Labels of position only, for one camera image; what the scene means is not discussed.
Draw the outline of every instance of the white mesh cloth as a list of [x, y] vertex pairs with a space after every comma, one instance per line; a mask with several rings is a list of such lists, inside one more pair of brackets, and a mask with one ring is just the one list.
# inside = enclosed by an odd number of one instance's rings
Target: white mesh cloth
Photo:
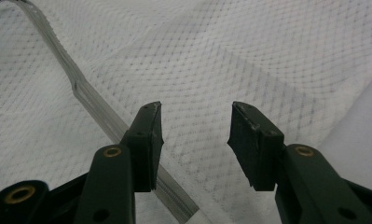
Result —
[[[162, 102], [161, 164], [212, 223], [269, 223], [274, 206], [273, 194], [250, 189], [226, 144], [233, 101], [259, 108], [286, 143], [317, 147], [372, 80], [372, 1], [33, 2], [125, 122]], [[32, 24], [0, 4], [4, 186], [58, 186], [107, 144]], [[148, 197], [140, 214], [151, 204], [167, 213]]]

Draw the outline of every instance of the screw hole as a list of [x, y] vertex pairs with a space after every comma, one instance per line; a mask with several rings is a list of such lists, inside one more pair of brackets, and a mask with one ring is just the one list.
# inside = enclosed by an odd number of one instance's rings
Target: screw hole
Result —
[[33, 186], [20, 186], [13, 189], [5, 198], [5, 203], [14, 204], [26, 201], [34, 195], [35, 188]]
[[16, 192], [15, 194], [13, 194], [12, 198], [17, 200], [17, 199], [25, 197], [26, 195], [28, 195], [28, 193], [29, 193], [29, 190], [22, 189], [22, 190]]
[[121, 152], [122, 151], [121, 151], [120, 148], [110, 147], [110, 148], [106, 149], [103, 154], [104, 154], [105, 157], [115, 157], [115, 156], [121, 154]]
[[309, 147], [296, 147], [296, 152], [305, 157], [313, 156], [314, 152]]
[[352, 210], [350, 210], [350, 209], [340, 207], [338, 209], [338, 212], [340, 213], [341, 216], [343, 216], [343, 217], [345, 217], [347, 219], [350, 219], [350, 220], [357, 219], [356, 214]]
[[93, 220], [95, 222], [103, 222], [107, 220], [109, 216], [110, 214], [109, 214], [109, 211], [107, 211], [107, 209], [101, 209], [101, 210], [96, 211], [95, 214], [93, 214]]

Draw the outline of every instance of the white fabric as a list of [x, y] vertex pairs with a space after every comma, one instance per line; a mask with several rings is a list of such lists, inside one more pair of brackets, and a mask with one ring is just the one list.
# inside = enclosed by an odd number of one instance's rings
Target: white fabric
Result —
[[339, 175], [372, 189], [372, 82], [319, 149]]
[[[317, 147], [372, 80], [372, 1], [33, 2], [127, 123], [162, 102], [161, 164], [213, 223], [268, 223], [274, 207], [226, 144], [232, 101]], [[3, 183], [57, 186], [105, 144], [31, 23], [0, 4]]]
[[210, 224], [210, 220], [199, 210], [186, 224]]

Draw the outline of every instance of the black plastic part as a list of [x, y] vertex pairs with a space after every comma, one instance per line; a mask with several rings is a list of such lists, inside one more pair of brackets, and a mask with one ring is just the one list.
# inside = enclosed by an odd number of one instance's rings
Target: black plastic part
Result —
[[302, 208], [291, 186], [280, 185], [276, 190], [275, 201], [282, 224], [299, 223]]
[[372, 215], [318, 150], [288, 146], [282, 164], [302, 207], [298, 223], [372, 223]]
[[87, 175], [81, 175], [49, 193], [48, 224], [73, 223]]
[[233, 103], [228, 144], [255, 190], [274, 190], [274, 159], [283, 141], [283, 133], [257, 108]]
[[75, 224], [134, 223], [131, 152], [126, 146], [99, 149], [76, 210]]
[[160, 113], [160, 102], [142, 106], [120, 143], [131, 150], [135, 192], [150, 192], [157, 185], [163, 145]]
[[354, 194], [360, 199], [360, 201], [366, 206], [369, 212], [372, 214], [372, 190], [366, 189], [363, 186], [352, 183], [349, 180], [345, 180]]
[[0, 191], [0, 224], [41, 224], [47, 218], [48, 186], [22, 181]]

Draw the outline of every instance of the textured white surface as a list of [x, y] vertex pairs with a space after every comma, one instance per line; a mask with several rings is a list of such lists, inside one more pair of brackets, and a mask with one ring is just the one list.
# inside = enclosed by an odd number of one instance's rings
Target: textured white surface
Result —
[[[372, 1], [33, 2], [127, 123], [163, 103], [161, 163], [213, 223], [269, 223], [274, 205], [226, 145], [232, 101], [259, 108], [287, 143], [317, 147], [372, 80]], [[15, 10], [0, 12], [0, 170], [5, 184], [55, 185], [108, 139]]]
[[319, 149], [340, 175], [372, 189], [372, 83]]
[[199, 210], [186, 224], [209, 224], [210, 220]]

